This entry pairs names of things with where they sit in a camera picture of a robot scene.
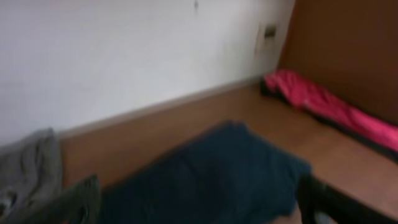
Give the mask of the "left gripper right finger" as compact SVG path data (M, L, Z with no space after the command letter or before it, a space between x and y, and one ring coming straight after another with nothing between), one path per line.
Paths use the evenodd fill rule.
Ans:
M359 201L348 197L312 175L300 177L297 202L304 224L397 224Z

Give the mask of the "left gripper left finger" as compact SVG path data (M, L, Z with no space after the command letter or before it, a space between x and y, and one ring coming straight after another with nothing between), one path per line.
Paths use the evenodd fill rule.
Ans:
M100 182L92 175L67 188L37 210L21 216L22 224L95 224L101 207Z

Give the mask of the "navy blue garment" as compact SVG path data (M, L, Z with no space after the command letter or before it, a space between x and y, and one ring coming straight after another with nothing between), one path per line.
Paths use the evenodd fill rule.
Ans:
M99 223L267 223L290 215L310 164L228 122L107 190Z

